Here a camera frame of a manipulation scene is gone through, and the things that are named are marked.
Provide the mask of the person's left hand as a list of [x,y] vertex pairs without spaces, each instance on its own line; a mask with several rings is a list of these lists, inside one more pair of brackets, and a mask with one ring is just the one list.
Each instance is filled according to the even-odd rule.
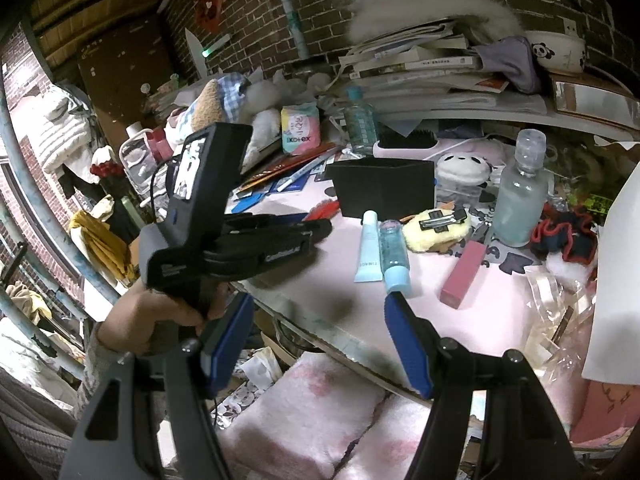
[[201,315],[183,300],[147,288],[137,280],[96,329],[96,340],[108,350],[142,356],[151,349],[153,333],[160,323],[194,328],[201,335],[209,321],[224,315],[229,290],[227,283],[217,283],[208,312]]

